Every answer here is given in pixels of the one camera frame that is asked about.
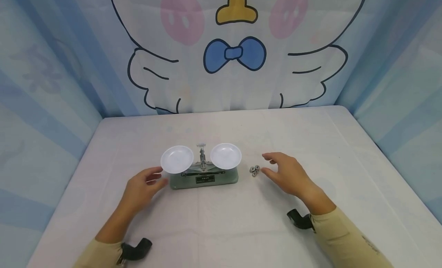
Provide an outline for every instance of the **white table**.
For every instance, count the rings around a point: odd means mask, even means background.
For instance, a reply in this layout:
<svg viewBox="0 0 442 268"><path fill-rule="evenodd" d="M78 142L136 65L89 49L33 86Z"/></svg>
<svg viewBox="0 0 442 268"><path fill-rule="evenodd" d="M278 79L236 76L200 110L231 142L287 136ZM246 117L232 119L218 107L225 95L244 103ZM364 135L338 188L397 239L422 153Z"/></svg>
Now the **white table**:
<svg viewBox="0 0 442 268"><path fill-rule="evenodd" d="M236 184L167 187L132 223L126 239L153 242L129 267L331 267L311 231L286 213L308 211L263 174L263 152L296 157L395 267L440 267L442 226L343 107L231 111L103 120L29 262L71 267L117 206L126 181L157 166L171 146L242 151Z"/></svg>

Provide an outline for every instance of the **scale label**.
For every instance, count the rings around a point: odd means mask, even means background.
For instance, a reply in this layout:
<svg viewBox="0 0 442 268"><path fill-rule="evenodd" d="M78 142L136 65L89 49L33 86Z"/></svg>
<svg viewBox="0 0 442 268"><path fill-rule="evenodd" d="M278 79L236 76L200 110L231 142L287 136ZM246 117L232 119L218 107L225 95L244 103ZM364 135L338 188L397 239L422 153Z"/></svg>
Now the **scale label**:
<svg viewBox="0 0 442 268"><path fill-rule="evenodd" d="M195 177L195 180L197 184L211 183L215 181L215 175Z"/></svg>

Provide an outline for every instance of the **fabric wall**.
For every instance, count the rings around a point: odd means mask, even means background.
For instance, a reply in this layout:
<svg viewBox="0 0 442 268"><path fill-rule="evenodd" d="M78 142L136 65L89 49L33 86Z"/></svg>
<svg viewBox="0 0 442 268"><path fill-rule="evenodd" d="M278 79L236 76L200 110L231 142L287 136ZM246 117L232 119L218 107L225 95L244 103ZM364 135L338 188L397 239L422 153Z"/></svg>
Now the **fabric wall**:
<svg viewBox="0 0 442 268"><path fill-rule="evenodd" d="M0 267L16 268L102 117L16 0L0 0L0 29Z"/></svg>
<svg viewBox="0 0 442 268"><path fill-rule="evenodd" d="M104 117L332 104L392 3L17 1Z"/></svg>
<svg viewBox="0 0 442 268"><path fill-rule="evenodd" d="M397 0L337 104L442 222L442 0Z"/></svg>

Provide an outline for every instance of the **blue bow tie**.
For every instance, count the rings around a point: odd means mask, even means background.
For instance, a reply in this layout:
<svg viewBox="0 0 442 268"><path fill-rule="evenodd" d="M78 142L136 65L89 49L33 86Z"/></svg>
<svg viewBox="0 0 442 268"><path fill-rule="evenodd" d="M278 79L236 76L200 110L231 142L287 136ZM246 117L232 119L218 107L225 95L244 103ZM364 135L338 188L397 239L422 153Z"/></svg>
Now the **blue bow tie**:
<svg viewBox="0 0 442 268"><path fill-rule="evenodd" d="M237 60L251 71L259 70L266 61L266 47L254 37L247 37L239 46L230 47L222 39L209 42L204 51L204 68L210 74L218 72L229 61Z"/></svg>

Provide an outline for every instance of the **scale base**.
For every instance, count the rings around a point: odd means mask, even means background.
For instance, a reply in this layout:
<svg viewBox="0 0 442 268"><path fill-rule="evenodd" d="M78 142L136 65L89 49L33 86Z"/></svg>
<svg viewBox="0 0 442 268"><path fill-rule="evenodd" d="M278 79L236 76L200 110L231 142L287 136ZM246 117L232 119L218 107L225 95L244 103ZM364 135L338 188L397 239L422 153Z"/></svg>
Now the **scale base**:
<svg viewBox="0 0 442 268"><path fill-rule="evenodd" d="M187 170L180 174L172 174L169 182L173 190L235 184L238 182L238 170L222 170L217 167L206 172Z"/></svg>

